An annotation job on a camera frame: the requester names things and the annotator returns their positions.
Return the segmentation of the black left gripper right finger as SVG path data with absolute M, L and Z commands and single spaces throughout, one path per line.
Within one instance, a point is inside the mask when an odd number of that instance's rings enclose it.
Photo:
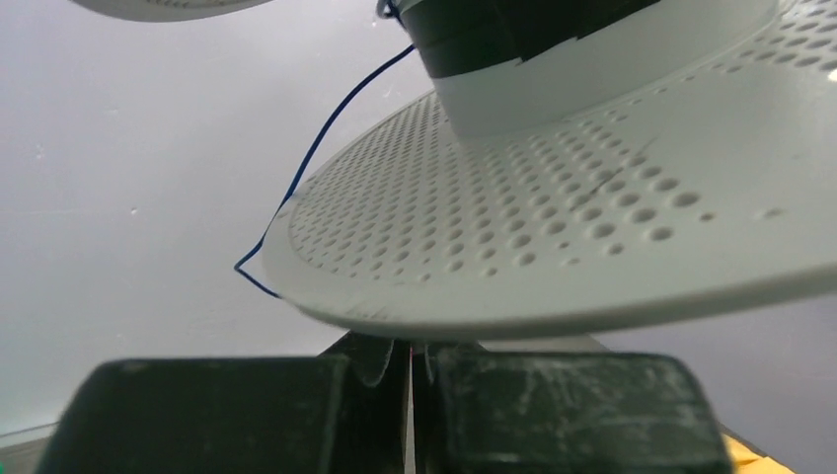
M 699 381 L 648 353 L 412 350 L 420 473 L 728 473 Z

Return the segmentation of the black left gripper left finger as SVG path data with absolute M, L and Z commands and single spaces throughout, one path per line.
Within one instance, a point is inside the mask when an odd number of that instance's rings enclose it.
M 40 473 L 400 473 L 410 346 L 119 359 L 75 393 Z

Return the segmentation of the white perforated cable spool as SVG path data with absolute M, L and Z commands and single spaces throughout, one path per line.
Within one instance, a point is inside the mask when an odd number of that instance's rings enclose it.
M 380 1 L 431 90 L 315 172 L 263 293 L 405 339 L 660 325 L 836 289 L 832 1 Z

